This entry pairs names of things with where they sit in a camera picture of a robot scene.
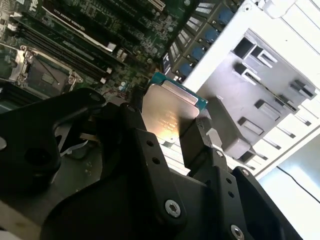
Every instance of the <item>screw hole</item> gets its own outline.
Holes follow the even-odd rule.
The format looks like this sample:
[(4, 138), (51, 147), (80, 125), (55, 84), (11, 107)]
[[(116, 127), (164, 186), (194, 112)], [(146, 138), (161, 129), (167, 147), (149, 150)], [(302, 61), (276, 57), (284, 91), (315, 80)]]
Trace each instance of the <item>screw hole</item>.
[(100, 101), (100, 97), (97, 94), (90, 93), (90, 97), (92, 100)]
[(154, 143), (152, 141), (146, 141), (146, 144), (148, 144), (150, 147), (153, 147), (154, 146)]
[(231, 191), (228, 191), (228, 194), (229, 194), (229, 196), (230, 196), (231, 198), (234, 198), (234, 197), (235, 197), (235, 195), (234, 195)]
[(153, 157), (153, 158), (152, 158), (152, 162), (153, 162), (154, 164), (157, 164), (157, 165), (160, 164), (160, 160), (159, 160), (158, 158), (156, 158), (156, 157)]
[(241, 233), (240, 233), (240, 231), (238, 229), (235, 229), (234, 232), (238, 237), (241, 237)]

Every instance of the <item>black bracket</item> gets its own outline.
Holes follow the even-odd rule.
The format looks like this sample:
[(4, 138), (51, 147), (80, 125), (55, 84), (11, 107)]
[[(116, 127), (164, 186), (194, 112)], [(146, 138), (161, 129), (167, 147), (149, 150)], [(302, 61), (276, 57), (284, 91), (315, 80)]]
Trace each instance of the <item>black bracket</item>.
[(106, 100), (92, 89), (40, 101), (0, 115), (0, 190), (28, 191), (46, 187), (61, 160), (55, 134), (62, 123), (89, 115)]

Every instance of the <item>ram slot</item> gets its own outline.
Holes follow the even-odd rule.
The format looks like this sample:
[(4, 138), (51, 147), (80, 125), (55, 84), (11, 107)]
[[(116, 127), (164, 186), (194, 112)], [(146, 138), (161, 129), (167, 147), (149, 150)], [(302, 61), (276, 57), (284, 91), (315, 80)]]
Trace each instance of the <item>ram slot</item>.
[(101, 55), (98, 55), (97, 52), (92, 52), (93, 49), (84, 49), (80, 44), (71, 42), (48, 27), (44, 28), (45, 26), (42, 26), (41, 22), (32, 22), (34, 19), (30, 17), (15, 17), (14, 20), (19, 23), (19, 37), (30, 42), (38, 50), (64, 62), (72, 69), (84, 73), (97, 81), (106, 76), (108, 68), (112, 69), (113, 64), (108, 62), (108, 59), (113, 59), (102, 51), (99, 51)]

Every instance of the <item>pcie slot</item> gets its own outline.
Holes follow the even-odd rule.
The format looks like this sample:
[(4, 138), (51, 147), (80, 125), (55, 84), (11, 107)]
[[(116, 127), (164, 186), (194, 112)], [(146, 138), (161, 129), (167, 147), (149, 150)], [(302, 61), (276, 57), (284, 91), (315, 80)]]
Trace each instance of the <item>pcie slot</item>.
[(27, 32), (25, 30), (22, 30), (21, 36), (25, 40), (29, 41), (35, 48), (71, 66), (75, 71), (84, 73), (96, 80), (100, 80), (105, 76), (105, 72), (101, 69), (96, 68), (85, 61), (82, 61), (81, 58), (73, 56), (69, 52), (60, 49), (56, 45), (46, 40), (43, 40), (41, 37), (30, 31)]
[(157, 8), (159, 11), (163, 11), (166, 7), (166, 4), (163, 3), (160, 0), (148, 0), (149, 3), (151, 3), (155, 8)]
[(144, 32), (148, 29), (145, 24), (138, 21), (141, 13), (134, 11), (135, 8), (133, 6), (130, 6), (131, 8), (125, 7), (126, 2), (122, 0), (99, 0), (99, 2), (112, 10), (112, 14), (124, 20), (128, 25), (133, 26), (137, 30)]
[(91, 43), (111, 53), (115, 50), (116, 45), (107, 39), (112, 37), (111, 34), (85, 14), (79, 12), (77, 13), (77, 19), (74, 19), (72, 7), (63, 4), (62, 1), (58, 1), (57, 4), (57, 2), (53, 3), (51, 0), (43, 0), (42, 8)]

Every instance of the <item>circuit board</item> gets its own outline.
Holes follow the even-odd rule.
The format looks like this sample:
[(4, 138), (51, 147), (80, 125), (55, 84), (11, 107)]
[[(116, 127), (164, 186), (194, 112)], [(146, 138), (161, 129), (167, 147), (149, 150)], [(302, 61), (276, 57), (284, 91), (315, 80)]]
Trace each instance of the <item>circuit board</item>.
[[(82, 81), (72, 89), (93, 88), (106, 98), (127, 99), (134, 86), (146, 86), (160, 69), (161, 58), (196, 5), (195, 0), (166, 0), (161, 10), (151, 2), (2, 0), (0, 41), (5, 47), (0, 49), (0, 78), (8, 79), (17, 51), (26, 46), (63, 62), (65, 69), (75, 70)], [(19, 28), (18, 33), (8, 30), (11, 23)], [(46, 64), (54, 70), (63, 69), (55, 63)], [(58, 83), (54, 75), (47, 73), (45, 83), (39, 86), (68, 84)]]

